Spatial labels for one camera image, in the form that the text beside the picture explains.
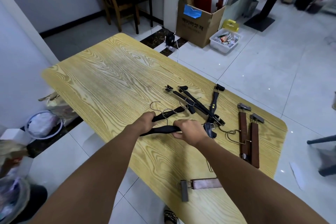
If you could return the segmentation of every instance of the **black baseboard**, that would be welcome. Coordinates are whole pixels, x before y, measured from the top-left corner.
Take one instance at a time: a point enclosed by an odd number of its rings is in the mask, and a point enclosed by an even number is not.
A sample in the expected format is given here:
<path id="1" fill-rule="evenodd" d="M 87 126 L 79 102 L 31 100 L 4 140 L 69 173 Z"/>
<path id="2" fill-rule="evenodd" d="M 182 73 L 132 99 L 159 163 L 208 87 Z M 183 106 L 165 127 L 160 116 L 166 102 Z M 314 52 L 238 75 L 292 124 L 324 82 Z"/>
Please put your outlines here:
<path id="1" fill-rule="evenodd" d="M 99 12 L 97 12 L 97 13 L 90 14 L 90 15 L 88 15 L 88 16 L 85 16 L 85 17 L 80 18 L 80 19 L 75 20 L 75 21 L 71 21 L 71 22 L 69 22 L 69 23 L 67 23 L 67 24 L 64 24 L 64 25 L 61 25 L 61 26 L 59 26 L 59 27 L 55 27 L 55 28 L 49 29 L 49 30 L 47 30 L 47 31 L 43 31 L 42 33 L 40 33 L 40 36 L 41 36 L 42 38 L 46 38 L 46 37 L 48 37 L 48 36 L 55 35 L 55 34 L 57 34 L 57 33 L 60 33 L 60 32 L 62 32 L 62 31 L 65 31 L 65 30 L 67 30 L 67 29 L 69 29 L 69 28 L 73 28 L 74 26 L 77 26 L 77 25 L 79 25 L 79 24 L 82 24 L 82 23 L 84 23 L 84 22 L 93 20 L 93 19 L 95 19 L 95 18 L 98 18 L 98 17 L 100 17 L 100 16 L 104 16 L 104 15 L 105 15 L 105 10 L 101 10 L 101 11 L 99 11 Z"/>
<path id="2" fill-rule="evenodd" d="M 146 12 L 144 12 L 142 10 L 139 10 L 139 15 L 143 16 L 143 17 L 145 17 L 145 18 L 147 18 L 149 20 L 151 19 L 151 16 L 148 13 L 146 13 Z M 158 18 L 156 18 L 156 17 L 153 16 L 153 21 L 156 22 L 156 23 L 159 23 L 159 24 L 161 24 L 163 26 L 163 20 L 160 20 L 160 19 L 158 19 Z"/>
<path id="3" fill-rule="evenodd" d="M 147 19 L 150 19 L 149 14 L 146 13 L 146 12 L 144 12 L 144 11 L 141 11 L 141 10 L 140 10 L 140 11 L 139 11 L 139 15 L 140 15 L 140 16 L 143 16 L 143 17 L 145 17 L 145 18 L 147 18 Z M 80 19 L 78 19 L 78 20 L 71 21 L 71 22 L 69 22 L 69 23 L 67 23 L 67 24 L 64 24 L 64 25 L 61 25 L 61 26 L 59 26 L 59 27 L 55 27 L 55 28 L 49 29 L 49 30 L 47 30 L 47 31 L 44 31 L 44 32 L 40 33 L 40 36 L 41 36 L 42 38 L 46 38 L 46 37 L 48 37 L 48 36 L 55 35 L 55 34 L 57 34 L 57 33 L 60 33 L 60 32 L 62 32 L 62 31 L 65 31 L 65 30 L 67 30 L 67 29 L 69 29 L 69 28 L 73 28 L 74 26 L 80 25 L 80 24 L 82 24 L 82 23 L 84 23 L 84 22 L 93 20 L 93 19 L 98 18 L 98 17 L 100 17 L 100 16 L 105 16 L 105 10 L 101 10 L 101 11 L 99 11 L 99 12 L 97 12 L 97 13 L 90 14 L 90 15 L 85 16 L 85 17 L 83 17 L 83 18 L 80 18 Z M 158 18 L 156 18 L 156 17 L 153 17 L 153 21 L 156 22 L 156 23 L 159 23 L 159 24 L 161 24 L 161 25 L 163 26 L 163 20 L 160 20 L 160 19 L 158 19 Z"/>

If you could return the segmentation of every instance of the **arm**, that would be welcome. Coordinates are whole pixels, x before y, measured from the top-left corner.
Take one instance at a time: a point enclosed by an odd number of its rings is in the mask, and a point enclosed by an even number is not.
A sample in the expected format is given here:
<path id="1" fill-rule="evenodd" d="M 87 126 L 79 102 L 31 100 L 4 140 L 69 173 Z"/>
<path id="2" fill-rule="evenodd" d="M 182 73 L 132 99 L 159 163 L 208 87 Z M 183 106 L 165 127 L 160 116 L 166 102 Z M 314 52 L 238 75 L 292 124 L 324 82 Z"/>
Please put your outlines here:
<path id="1" fill-rule="evenodd" d="M 154 125 L 146 112 L 84 162 L 53 193 L 29 224 L 108 223 L 139 135 Z"/>
<path id="2" fill-rule="evenodd" d="M 196 120 L 176 120 L 173 136 L 196 147 L 247 223 L 327 223 L 293 193 L 208 137 Z"/>

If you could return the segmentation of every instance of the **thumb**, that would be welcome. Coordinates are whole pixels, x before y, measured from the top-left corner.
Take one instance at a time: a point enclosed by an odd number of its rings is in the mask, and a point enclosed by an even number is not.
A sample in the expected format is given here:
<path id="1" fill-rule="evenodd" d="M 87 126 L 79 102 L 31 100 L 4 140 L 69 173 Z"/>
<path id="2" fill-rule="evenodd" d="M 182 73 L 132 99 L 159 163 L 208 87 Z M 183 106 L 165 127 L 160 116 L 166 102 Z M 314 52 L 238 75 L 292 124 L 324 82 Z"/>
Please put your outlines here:
<path id="1" fill-rule="evenodd" d="M 175 137 L 177 139 L 183 139 L 183 134 L 182 133 L 173 132 L 172 135 L 173 135 L 173 137 Z"/>

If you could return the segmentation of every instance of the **plastic bag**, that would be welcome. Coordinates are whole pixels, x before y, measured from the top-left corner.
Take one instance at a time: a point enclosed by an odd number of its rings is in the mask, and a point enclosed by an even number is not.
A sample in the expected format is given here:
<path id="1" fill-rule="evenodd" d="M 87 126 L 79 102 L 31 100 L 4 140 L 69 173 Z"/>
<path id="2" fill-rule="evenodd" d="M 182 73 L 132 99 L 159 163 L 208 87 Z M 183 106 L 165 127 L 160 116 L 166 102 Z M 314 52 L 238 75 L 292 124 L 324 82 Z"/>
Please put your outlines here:
<path id="1" fill-rule="evenodd" d="M 39 101 L 44 100 L 47 100 L 47 109 L 62 119 L 64 126 L 68 125 L 78 117 L 78 114 L 64 101 L 64 99 L 59 94 L 57 94 L 57 92 L 54 92 L 45 98 L 39 99 Z"/>
<path id="2" fill-rule="evenodd" d="M 51 112 L 39 113 L 30 120 L 28 131 L 35 137 L 46 137 L 58 120 L 59 118 Z"/>

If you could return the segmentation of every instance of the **blue tape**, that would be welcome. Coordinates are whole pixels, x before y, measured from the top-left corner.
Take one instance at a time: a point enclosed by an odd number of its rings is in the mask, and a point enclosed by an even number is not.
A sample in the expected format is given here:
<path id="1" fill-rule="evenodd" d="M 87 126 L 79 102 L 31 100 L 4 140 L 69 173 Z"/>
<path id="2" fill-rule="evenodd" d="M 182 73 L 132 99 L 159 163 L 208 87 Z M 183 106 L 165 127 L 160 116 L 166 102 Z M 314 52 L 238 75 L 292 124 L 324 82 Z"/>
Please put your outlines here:
<path id="1" fill-rule="evenodd" d="M 189 5 L 184 5 L 184 12 L 185 15 L 190 16 L 191 18 L 197 19 L 201 17 L 202 11 L 195 10 Z"/>

